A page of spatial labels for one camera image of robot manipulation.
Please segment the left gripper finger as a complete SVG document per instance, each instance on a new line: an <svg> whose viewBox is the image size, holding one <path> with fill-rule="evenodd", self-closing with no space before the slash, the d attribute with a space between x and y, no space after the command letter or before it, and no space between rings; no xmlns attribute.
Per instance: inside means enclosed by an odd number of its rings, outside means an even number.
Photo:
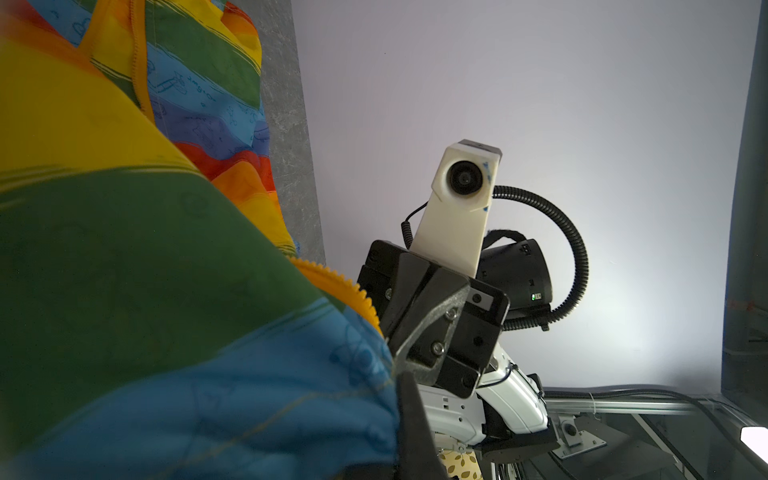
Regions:
<svg viewBox="0 0 768 480"><path fill-rule="evenodd" d="M446 480L447 471L438 457L414 375L411 372L399 374L396 387L400 425L395 478Z"/></svg>

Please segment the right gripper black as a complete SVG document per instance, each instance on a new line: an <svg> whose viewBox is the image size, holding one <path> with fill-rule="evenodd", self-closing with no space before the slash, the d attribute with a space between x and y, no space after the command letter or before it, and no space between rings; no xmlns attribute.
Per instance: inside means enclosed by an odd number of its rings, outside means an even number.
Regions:
<svg viewBox="0 0 768 480"><path fill-rule="evenodd" d="M395 376L467 398L490 369L506 322L550 310L552 284L536 240L494 230L475 277L376 240L358 281L372 300Z"/></svg>

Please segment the rainbow striped jacket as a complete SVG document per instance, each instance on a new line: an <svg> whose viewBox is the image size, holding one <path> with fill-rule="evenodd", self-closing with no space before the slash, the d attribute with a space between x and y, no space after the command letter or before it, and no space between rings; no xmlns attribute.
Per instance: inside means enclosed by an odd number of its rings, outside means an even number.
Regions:
<svg viewBox="0 0 768 480"><path fill-rule="evenodd" d="M228 1L1 5L1 475L390 479L392 360L297 256Z"/></svg>

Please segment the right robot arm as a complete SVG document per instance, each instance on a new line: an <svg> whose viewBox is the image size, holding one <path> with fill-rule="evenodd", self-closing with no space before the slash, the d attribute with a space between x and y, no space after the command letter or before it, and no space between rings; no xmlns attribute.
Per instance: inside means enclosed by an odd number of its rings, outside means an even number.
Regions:
<svg viewBox="0 0 768 480"><path fill-rule="evenodd" d="M523 370L562 389L660 384L721 387L734 182L528 180L577 225L589 286L548 331L503 334Z"/></svg>

